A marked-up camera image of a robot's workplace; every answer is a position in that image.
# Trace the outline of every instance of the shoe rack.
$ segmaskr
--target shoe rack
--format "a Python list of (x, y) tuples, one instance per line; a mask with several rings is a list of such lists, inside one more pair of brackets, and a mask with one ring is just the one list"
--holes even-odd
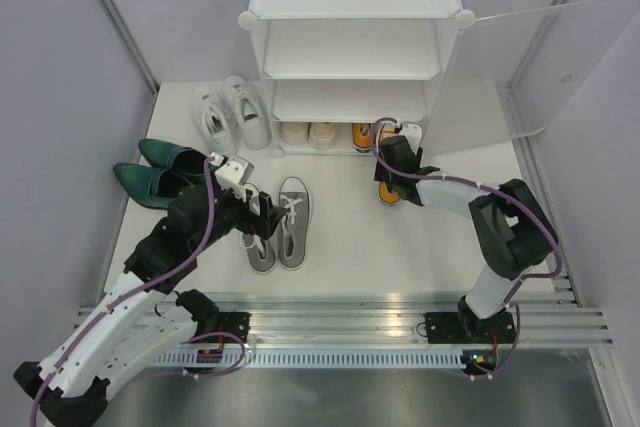
[[(460, 0), (250, 0), (238, 23), (251, 32), (273, 153), (362, 155), (349, 124), (426, 122), (461, 12)], [(344, 125), (318, 151), (282, 141), (283, 122)]]

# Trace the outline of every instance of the green shoe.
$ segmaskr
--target green shoe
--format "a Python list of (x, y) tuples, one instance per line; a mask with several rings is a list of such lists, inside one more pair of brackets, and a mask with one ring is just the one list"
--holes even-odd
[(158, 167), (118, 163), (113, 172), (127, 194), (143, 207), (166, 209), (178, 192), (193, 185), (186, 177)]
[(140, 139), (138, 149), (153, 167), (162, 167), (193, 183), (204, 184), (202, 164), (206, 156), (203, 153), (156, 139)]

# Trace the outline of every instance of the orange shoe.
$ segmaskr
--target orange shoe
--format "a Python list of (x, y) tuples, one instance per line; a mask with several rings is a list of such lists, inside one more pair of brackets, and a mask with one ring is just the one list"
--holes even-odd
[[(385, 124), (385, 126), (380, 131), (378, 142), (382, 142), (384, 139), (393, 137), (394, 135), (397, 135), (395, 133), (394, 126), (391, 124)], [(386, 182), (380, 182), (378, 186), (378, 199), (380, 199), (380, 202), (382, 202), (384, 205), (396, 205), (398, 202), (400, 202), (400, 195), (389, 190), (389, 186), (386, 184)]]
[(351, 124), (353, 130), (353, 148), (358, 152), (366, 153), (371, 150), (371, 124)]

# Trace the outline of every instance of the clear acrylic panel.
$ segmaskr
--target clear acrylic panel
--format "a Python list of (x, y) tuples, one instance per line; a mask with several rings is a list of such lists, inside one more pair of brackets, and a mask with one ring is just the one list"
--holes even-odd
[(544, 130), (639, 7), (640, 0), (593, 0), (487, 17), (460, 31), (425, 150), (464, 150)]

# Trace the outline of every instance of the gray sneaker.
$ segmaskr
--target gray sneaker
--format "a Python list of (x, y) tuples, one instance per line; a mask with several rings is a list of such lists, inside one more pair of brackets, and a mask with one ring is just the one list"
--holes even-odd
[(302, 267), (306, 255), (307, 230), (311, 218), (311, 197), (297, 177), (285, 179), (278, 194), (280, 207), (289, 211), (281, 221), (278, 239), (280, 262), (287, 270)]
[[(255, 189), (254, 192), (258, 192), (254, 185), (251, 185), (251, 187)], [(249, 201), (249, 208), (256, 214), (260, 213), (260, 200), (257, 195), (254, 195)], [(257, 235), (242, 234), (242, 243), (247, 249), (249, 263), (256, 273), (266, 274), (273, 270), (276, 266), (276, 253), (268, 241), (261, 239)]]

